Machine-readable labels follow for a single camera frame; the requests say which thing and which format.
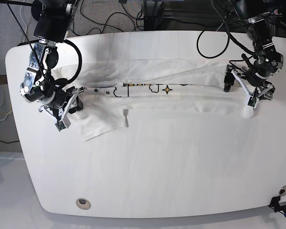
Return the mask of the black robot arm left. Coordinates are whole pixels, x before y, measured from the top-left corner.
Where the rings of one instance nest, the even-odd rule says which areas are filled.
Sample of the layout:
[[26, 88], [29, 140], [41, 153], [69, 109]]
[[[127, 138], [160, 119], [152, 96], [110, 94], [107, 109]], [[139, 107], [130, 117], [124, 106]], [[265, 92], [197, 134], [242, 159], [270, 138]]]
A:
[[250, 54], [247, 57], [244, 53], [239, 62], [245, 62], [247, 67], [238, 67], [234, 65], [233, 60], [230, 60], [226, 68], [224, 79], [224, 91], [229, 92], [234, 85], [234, 81], [242, 80], [254, 87], [253, 92], [249, 92], [249, 104], [251, 106], [257, 104], [258, 100], [272, 100], [275, 92], [275, 87], [267, 79], [279, 72], [284, 64], [283, 55], [276, 51], [275, 45], [272, 42], [272, 35], [267, 27], [263, 14], [266, 12], [266, 4], [262, 0], [232, 0], [231, 4], [241, 21], [248, 21], [247, 35], [252, 40], [254, 51], [250, 51], [230, 33], [227, 18], [223, 17], [216, 7], [217, 1], [212, 0], [213, 9], [221, 17], [223, 24], [226, 27], [227, 43], [223, 51], [215, 56], [205, 56], [198, 52], [206, 59], [214, 59], [222, 55], [232, 40], [243, 51]]

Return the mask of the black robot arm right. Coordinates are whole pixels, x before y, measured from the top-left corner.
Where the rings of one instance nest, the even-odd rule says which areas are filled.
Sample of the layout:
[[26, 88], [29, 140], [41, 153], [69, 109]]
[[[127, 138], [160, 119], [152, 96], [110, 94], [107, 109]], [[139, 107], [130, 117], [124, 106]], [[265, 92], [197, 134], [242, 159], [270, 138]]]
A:
[[[57, 123], [61, 123], [67, 113], [83, 109], [78, 98], [81, 90], [65, 89], [77, 79], [82, 68], [80, 50], [66, 39], [78, 4], [77, 0], [35, 0], [32, 3], [31, 12], [38, 22], [33, 35], [38, 41], [32, 47], [20, 94], [28, 102], [40, 102], [40, 110], [47, 111]], [[57, 43], [71, 46], [78, 55], [78, 68], [70, 79], [54, 79], [51, 74], [59, 60]]]

